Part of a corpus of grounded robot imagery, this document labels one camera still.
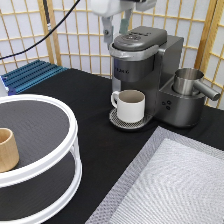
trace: coffee maker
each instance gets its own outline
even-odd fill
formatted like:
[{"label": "coffee maker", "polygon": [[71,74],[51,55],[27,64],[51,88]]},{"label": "coffee maker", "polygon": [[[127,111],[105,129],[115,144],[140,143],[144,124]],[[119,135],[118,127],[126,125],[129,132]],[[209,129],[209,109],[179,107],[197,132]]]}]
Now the coffee maker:
[{"label": "coffee maker", "polygon": [[[199,122],[206,96],[196,89],[190,95],[173,89],[183,42],[183,38],[167,35],[165,30],[140,26],[110,44],[113,92],[133,89],[145,94],[145,118],[138,127],[152,118],[179,128]],[[112,111],[110,120],[115,126],[136,128],[134,124],[126,126],[114,116]]]}]

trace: coffee maker lid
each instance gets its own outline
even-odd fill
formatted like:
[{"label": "coffee maker lid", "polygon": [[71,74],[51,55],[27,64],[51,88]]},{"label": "coffee maker lid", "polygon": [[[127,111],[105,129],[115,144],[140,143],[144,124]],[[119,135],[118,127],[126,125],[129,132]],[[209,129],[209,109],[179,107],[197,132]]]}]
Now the coffee maker lid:
[{"label": "coffee maker lid", "polygon": [[166,30],[139,26],[114,40],[114,48],[122,51],[142,51],[167,42]]}]

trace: table surface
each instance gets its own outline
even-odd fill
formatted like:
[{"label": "table surface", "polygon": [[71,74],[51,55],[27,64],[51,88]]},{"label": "table surface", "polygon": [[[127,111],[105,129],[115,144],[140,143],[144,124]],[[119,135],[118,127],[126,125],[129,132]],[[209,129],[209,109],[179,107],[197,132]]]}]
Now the table surface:
[{"label": "table surface", "polygon": [[85,223],[158,126],[224,150],[224,111],[204,107],[193,128],[178,129],[152,120],[138,132],[126,133],[109,122],[111,80],[70,69],[23,94],[51,96],[66,103],[78,121],[83,176],[70,203],[46,221]]}]

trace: two-tier white shelf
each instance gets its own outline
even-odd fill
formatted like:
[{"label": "two-tier white shelf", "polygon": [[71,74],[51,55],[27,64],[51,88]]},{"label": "two-tier white shelf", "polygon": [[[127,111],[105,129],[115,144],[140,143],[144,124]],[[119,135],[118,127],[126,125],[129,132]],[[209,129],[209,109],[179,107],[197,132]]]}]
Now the two-tier white shelf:
[{"label": "two-tier white shelf", "polygon": [[82,176],[71,109],[40,95],[0,98],[0,127],[11,129],[20,162],[0,173],[0,224],[42,223],[76,193]]}]

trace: coffee maker drip tray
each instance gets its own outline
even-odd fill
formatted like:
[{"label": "coffee maker drip tray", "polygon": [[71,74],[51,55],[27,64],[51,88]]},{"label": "coffee maker drip tray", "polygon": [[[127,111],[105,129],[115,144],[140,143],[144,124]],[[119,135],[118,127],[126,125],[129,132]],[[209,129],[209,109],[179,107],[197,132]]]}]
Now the coffee maker drip tray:
[{"label": "coffee maker drip tray", "polygon": [[111,110],[110,115],[109,115],[110,122],[115,127],[119,128],[123,131],[137,131],[137,130],[143,128],[146,124],[148,124],[152,118],[153,117],[151,115],[145,114],[144,118],[136,123],[126,123],[126,122],[121,121],[117,117],[117,109],[116,108]]}]

